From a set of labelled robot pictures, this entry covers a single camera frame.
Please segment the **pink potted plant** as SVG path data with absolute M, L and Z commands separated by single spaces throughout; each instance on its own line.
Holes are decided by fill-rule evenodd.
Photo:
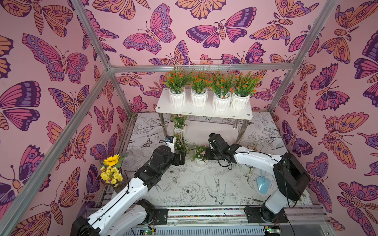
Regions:
M 195 166 L 199 168 L 203 168 L 206 166 L 207 161 L 207 144 L 204 145 L 195 145 L 194 148 L 194 155 L 193 155 L 193 162 Z
M 187 115 L 179 115 L 179 114 L 172 114 L 171 119 L 173 122 L 173 133 L 174 135 L 183 136 L 186 132 L 187 121 L 188 116 Z
M 175 151 L 180 155 L 186 156 L 188 151 L 188 141 L 185 139 L 183 134 L 175 134 Z

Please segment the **orange potted plant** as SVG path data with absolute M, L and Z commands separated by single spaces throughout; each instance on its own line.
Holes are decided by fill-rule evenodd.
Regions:
M 191 104 L 194 107 L 205 107 L 208 101 L 209 76 L 203 71 L 192 71 L 191 74 Z
M 190 80 L 190 75 L 179 67 L 174 67 L 165 74 L 164 84 L 169 89 L 169 100 L 173 107 L 182 107 L 186 104 L 186 86 Z
M 212 107 L 217 112 L 225 112 L 231 103 L 231 93 L 233 88 L 233 75 L 214 73 L 209 77 L 209 89 L 214 93 Z
M 263 75 L 248 72 L 240 72 L 235 76 L 231 89 L 230 106 L 234 110 L 244 110 L 247 108 L 250 98 L 257 92 L 256 88 L 263 80 Z

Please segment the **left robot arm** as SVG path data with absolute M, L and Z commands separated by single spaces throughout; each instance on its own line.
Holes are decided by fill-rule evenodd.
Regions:
M 185 151 L 159 146 L 113 199 L 89 217 L 78 217 L 72 224 L 70 235 L 121 236 L 138 224 L 153 221 L 155 207 L 144 196 L 160 182 L 170 166 L 184 165 L 185 159 Z

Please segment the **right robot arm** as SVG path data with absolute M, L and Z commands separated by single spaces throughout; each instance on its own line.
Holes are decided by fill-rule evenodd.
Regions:
M 283 214 L 289 201 L 300 200 L 310 182 L 310 175 L 291 153 L 269 155 L 254 151 L 239 144 L 231 146 L 220 134 L 211 133 L 206 150 L 208 160 L 225 162 L 223 165 L 231 169 L 232 164 L 243 164 L 270 173 L 277 183 L 277 189 L 263 203 L 259 210 L 261 220 L 266 223 L 276 221 Z

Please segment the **white two-tier rack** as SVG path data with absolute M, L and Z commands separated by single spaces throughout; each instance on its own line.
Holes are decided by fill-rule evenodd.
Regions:
M 164 124 L 163 114 L 181 114 L 189 116 L 210 117 L 210 118 L 225 118 L 234 119 L 232 127 L 226 127 L 224 124 L 210 124 L 205 122 L 188 122 L 187 135 L 191 141 L 207 141 L 210 133 L 219 133 L 229 144 L 240 143 L 244 133 L 247 129 L 249 120 L 252 119 L 253 113 L 250 102 L 247 103 L 247 108 L 244 110 L 235 110 L 229 108 L 224 112 L 218 112 L 212 107 L 213 92 L 208 92 L 208 102 L 202 108 L 191 105 L 191 91 L 186 90 L 187 102 L 184 106 L 174 107 L 170 103 L 170 91 L 165 88 L 158 100 L 156 112 L 159 114 L 160 121 L 163 127 L 164 135 L 173 134 L 173 124 L 166 126 Z

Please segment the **light blue garden trowel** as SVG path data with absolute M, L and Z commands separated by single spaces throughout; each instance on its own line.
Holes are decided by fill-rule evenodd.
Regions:
M 258 185 L 258 191 L 261 194 L 266 194 L 270 188 L 271 181 L 265 176 L 258 176 L 257 185 Z

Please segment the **sunflower bouquet in vase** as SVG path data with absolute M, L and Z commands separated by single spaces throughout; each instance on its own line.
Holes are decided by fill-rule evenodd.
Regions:
M 100 166 L 100 180 L 103 184 L 118 187 L 123 181 L 121 166 L 125 158 L 125 156 L 115 154 L 103 161 Z

